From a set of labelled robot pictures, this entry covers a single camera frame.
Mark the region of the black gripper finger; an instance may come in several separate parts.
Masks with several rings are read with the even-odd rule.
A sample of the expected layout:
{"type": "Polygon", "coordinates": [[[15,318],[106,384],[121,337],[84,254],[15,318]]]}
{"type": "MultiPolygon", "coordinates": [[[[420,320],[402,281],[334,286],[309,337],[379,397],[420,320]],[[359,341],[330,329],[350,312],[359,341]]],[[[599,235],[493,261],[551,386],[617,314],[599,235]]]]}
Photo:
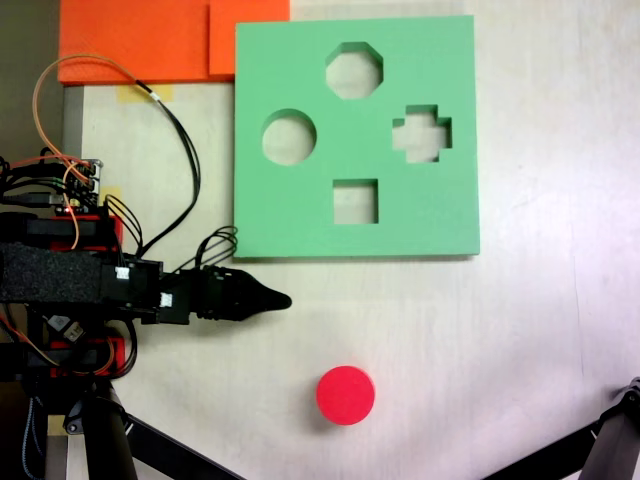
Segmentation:
{"type": "Polygon", "coordinates": [[[287,296],[226,300],[219,308],[219,319],[242,322],[252,316],[272,311],[286,310],[292,306],[287,296]]]}
{"type": "Polygon", "coordinates": [[[237,269],[222,269],[222,292],[234,301],[290,301],[285,293],[273,290],[249,273],[237,269]]]}

